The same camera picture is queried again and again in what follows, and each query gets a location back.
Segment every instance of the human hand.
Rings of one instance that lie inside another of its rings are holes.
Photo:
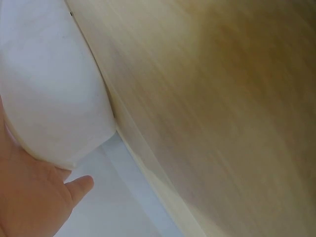
[[[84,176],[35,160],[9,136],[0,99],[0,237],[52,237],[92,189]]]

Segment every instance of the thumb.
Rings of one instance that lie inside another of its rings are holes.
[[[83,199],[83,197],[93,188],[94,182],[91,176],[83,176],[72,182],[65,184],[70,192],[73,207]]]

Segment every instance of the blurry surface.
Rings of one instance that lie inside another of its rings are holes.
[[[94,150],[68,180],[94,178],[93,190],[55,237],[181,237],[116,134]]]
[[[316,236],[314,0],[67,2],[186,236]]]

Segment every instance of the white paper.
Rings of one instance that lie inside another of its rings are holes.
[[[116,130],[92,54],[63,0],[2,0],[1,11],[0,94],[10,129],[36,158],[72,169]]]

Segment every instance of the wood grain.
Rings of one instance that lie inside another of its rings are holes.
[[[313,0],[67,2],[185,236],[316,236]]]

